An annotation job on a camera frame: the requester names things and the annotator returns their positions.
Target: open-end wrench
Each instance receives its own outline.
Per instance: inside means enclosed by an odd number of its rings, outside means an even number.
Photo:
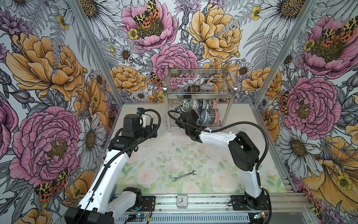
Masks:
[[[173,177],[173,182],[176,182],[177,180],[181,179],[181,178],[184,178],[184,177],[188,177],[190,175],[193,175],[195,176],[197,174],[197,171],[196,170],[193,170],[191,173],[188,173],[188,174],[185,174],[181,177]]]

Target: black cable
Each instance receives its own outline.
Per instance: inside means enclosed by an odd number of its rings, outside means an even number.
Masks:
[[[177,113],[177,114],[178,114],[179,112],[177,112],[176,110],[170,110],[170,111],[168,111],[169,117],[171,117],[171,118],[174,119],[175,121],[178,121],[179,123],[185,124],[185,125],[187,125],[187,126],[189,126],[189,127],[195,128],[195,129],[197,129],[197,130],[201,130],[201,131],[203,131],[203,132],[210,132],[210,131],[208,131],[208,130],[199,128],[199,127],[197,127],[197,126],[194,126],[194,125],[188,124],[188,123],[186,123],[186,122],[184,122],[184,121],[182,121],[182,120],[179,120],[179,119],[175,118],[174,116],[172,116],[170,113]],[[255,124],[255,123],[253,123],[253,122],[249,122],[249,121],[239,121],[239,122],[235,122],[235,123],[233,123],[233,124],[230,124],[230,125],[228,125],[228,126],[225,126],[225,127],[223,127],[223,128],[220,128],[220,129],[217,129],[217,130],[212,130],[211,132],[212,132],[212,133],[220,132],[220,131],[223,131],[223,130],[225,130],[225,129],[231,128],[232,126],[239,125],[239,124],[249,124],[249,125],[252,125],[252,126],[257,127],[257,128],[261,131],[261,133],[262,133],[262,135],[263,135],[263,138],[265,139],[265,150],[263,151],[263,154],[262,154],[261,158],[259,159],[259,161],[258,161],[257,164],[256,164],[256,170],[258,170],[258,168],[260,167],[260,164],[262,163],[262,161],[263,161],[264,158],[266,157],[266,154],[267,154],[267,152],[268,152],[268,150],[269,150],[269,149],[268,149],[268,148],[269,148],[269,142],[268,142],[269,139],[268,139],[268,137],[267,137],[265,131],[262,129],[262,127],[260,127],[259,125]]]
[[[270,222],[270,220],[271,220],[271,215],[272,215],[272,207],[271,207],[271,199],[270,199],[270,194],[269,194],[269,192],[268,192],[268,190],[266,190],[265,188],[261,188],[264,192],[266,192],[266,194],[267,194],[267,200],[269,201],[268,202],[268,205],[269,205],[269,217],[267,218],[267,221],[266,221],[266,224],[268,224],[269,222]]]
[[[145,137],[145,138],[139,140],[137,143],[135,143],[135,144],[129,146],[128,148],[126,148],[126,149],[120,151],[120,152],[117,153],[112,159],[110,159],[110,160],[108,161],[108,163],[103,164],[104,168],[103,168],[103,170],[102,170],[102,172],[101,172],[101,174],[100,174],[100,177],[99,177],[98,180],[96,181],[95,186],[94,186],[93,189],[92,189],[92,191],[93,191],[92,196],[91,196],[90,200],[88,201],[88,204],[87,204],[86,208],[83,210],[81,216],[80,216],[79,219],[77,220],[76,224],[79,223],[79,221],[81,220],[81,218],[82,218],[84,212],[86,211],[88,205],[92,202],[93,196],[95,195],[95,191],[97,190],[98,186],[100,185],[100,183],[101,183],[101,181],[102,181],[102,179],[103,179],[103,177],[104,177],[104,175],[105,175],[107,169],[110,167],[111,163],[112,163],[114,160],[116,160],[120,155],[126,153],[127,151],[131,150],[132,148],[135,148],[135,147],[136,147],[137,145],[139,145],[140,143],[142,143],[142,142],[146,141],[147,139],[149,139],[150,137],[152,137],[152,136],[158,131],[159,126],[160,126],[160,122],[161,122],[161,118],[160,118],[160,114],[159,114],[156,110],[146,109],[146,110],[144,110],[140,115],[144,114],[145,112],[149,112],[149,111],[154,112],[154,113],[157,114],[157,116],[158,116],[158,125],[155,127],[155,129],[153,129],[153,131],[152,131],[147,137]],[[122,129],[123,129],[123,128],[119,129],[119,130],[117,131],[116,135],[119,134],[120,131],[122,131]]]
[[[117,132],[115,136],[118,136],[121,132],[122,132],[123,128],[120,128]]]

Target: floral tablecloth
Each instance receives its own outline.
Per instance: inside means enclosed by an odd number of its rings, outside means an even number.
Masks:
[[[129,162],[122,169],[117,181],[117,194],[126,187],[136,187],[143,194],[211,194],[243,193],[245,181],[242,170],[235,166],[228,149],[210,144],[193,142],[184,130],[173,127],[168,132],[164,105],[124,105],[116,124],[114,133],[123,126],[126,114],[135,113],[137,107],[152,108],[161,114],[162,123],[158,137],[151,138],[139,145]],[[233,105],[227,124],[239,120],[255,122],[249,105]],[[245,131],[260,151],[264,148],[261,133],[249,125],[235,126],[227,131],[238,133]],[[196,176],[189,176],[172,181],[172,177],[182,176],[197,171]],[[259,168],[262,185],[269,192],[286,192],[279,173],[268,152]]]

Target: daisy center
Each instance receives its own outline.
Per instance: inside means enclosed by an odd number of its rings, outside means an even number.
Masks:
[[[296,112],[298,113],[298,116],[300,118],[307,118],[308,115],[310,114],[310,112],[308,111],[308,109],[310,108],[310,105],[305,104],[303,100],[301,100],[298,104],[300,105],[298,107],[298,109],[296,110]]]
[[[103,82],[102,77],[101,77],[101,76],[97,76],[97,83],[101,85],[102,82]]]
[[[143,28],[142,25],[137,24],[138,36],[141,38],[150,37],[152,35],[160,36],[163,32],[163,24],[160,22],[160,19],[154,19],[154,22],[151,22],[149,28]]]
[[[124,59],[128,59],[129,58],[129,53],[127,51],[124,51],[122,54]]]
[[[242,68],[239,70],[240,75],[247,73],[247,68]]]
[[[341,55],[345,45],[344,42],[338,40],[337,43],[333,43],[329,47],[324,47],[322,42],[323,38],[319,38],[313,45],[311,51],[312,54],[322,57],[326,63],[337,59]]]
[[[305,146],[299,140],[292,141],[292,149],[296,155],[302,157],[307,153]]]
[[[287,17],[297,16],[306,0],[285,0],[281,5],[281,14]]]
[[[67,144],[66,141],[63,139],[59,139],[57,141],[51,142],[51,150],[48,151],[46,154],[48,157],[53,158],[54,156],[58,156],[58,158],[62,158],[63,154],[66,152]]]
[[[292,61],[292,57],[291,57],[291,56],[287,56],[287,57],[285,58],[284,63],[285,63],[285,64],[288,64],[288,63],[290,63],[291,61]]]
[[[199,86],[191,86],[187,89],[187,92],[199,92],[200,87]]]
[[[86,137],[86,146],[87,148],[92,148],[92,146],[95,144],[95,132],[89,131]]]
[[[96,13],[96,5],[92,0],[79,0],[83,11],[87,17],[93,16]]]

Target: stainless steel dish rack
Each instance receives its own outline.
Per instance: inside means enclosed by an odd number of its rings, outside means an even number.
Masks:
[[[191,88],[190,90],[183,90],[183,89],[175,89],[173,90],[171,87],[173,82],[177,79],[184,80],[186,82],[188,80],[193,80],[192,78],[183,78],[177,77],[178,74],[183,73],[190,73],[190,74],[204,74],[204,76],[212,77],[211,75],[218,74],[216,77],[211,78],[211,82],[216,84],[221,84],[222,87],[218,91],[213,90],[204,90],[199,87]],[[228,77],[230,76],[232,80],[232,86],[228,82]],[[200,79],[195,79],[198,83],[204,83]],[[224,118],[220,120],[219,124],[216,125],[206,125],[208,127],[212,126],[225,126],[225,122],[229,115],[232,103],[234,102],[235,95],[237,92],[237,84],[236,79],[234,77],[233,72],[230,69],[167,69],[165,70],[164,75],[164,83],[163,83],[163,91],[164,91],[164,99],[165,99],[165,106],[167,111],[173,110],[176,106],[179,106],[181,99],[230,99],[229,103],[227,104],[226,112]],[[176,126],[174,120],[170,119],[167,115],[167,123],[168,123],[168,132],[171,132],[171,127]]]

